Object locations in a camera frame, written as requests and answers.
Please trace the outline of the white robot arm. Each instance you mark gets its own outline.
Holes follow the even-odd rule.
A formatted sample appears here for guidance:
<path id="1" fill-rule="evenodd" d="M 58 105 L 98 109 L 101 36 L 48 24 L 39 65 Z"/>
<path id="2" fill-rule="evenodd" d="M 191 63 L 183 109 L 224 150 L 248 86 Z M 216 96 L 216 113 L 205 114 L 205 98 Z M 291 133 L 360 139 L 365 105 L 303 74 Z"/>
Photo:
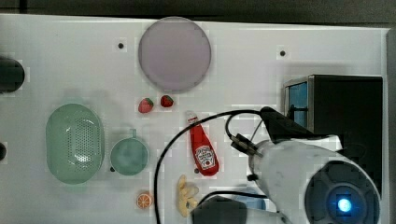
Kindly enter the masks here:
<path id="1" fill-rule="evenodd" d="M 314 134 L 271 107 L 259 112 L 270 136 L 241 134 L 232 146 L 248 155 L 250 181 L 275 212 L 250 209 L 213 192 L 191 212 L 192 224 L 380 224 L 380 194 L 357 163 L 338 153 L 336 135 Z"/>

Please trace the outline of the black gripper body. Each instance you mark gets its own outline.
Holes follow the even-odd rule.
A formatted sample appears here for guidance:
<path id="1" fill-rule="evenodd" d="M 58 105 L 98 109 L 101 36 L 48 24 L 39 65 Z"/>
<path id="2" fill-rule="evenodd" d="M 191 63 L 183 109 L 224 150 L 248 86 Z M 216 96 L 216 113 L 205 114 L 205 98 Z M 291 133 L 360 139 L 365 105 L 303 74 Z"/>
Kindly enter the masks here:
<path id="1" fill-rule="evenodd" d="M 292 138 L 311 138 L 313 133 L 274 110 L 265 106 L 260 111 L 260 116 L 273 143 L 290 140 Z"/>

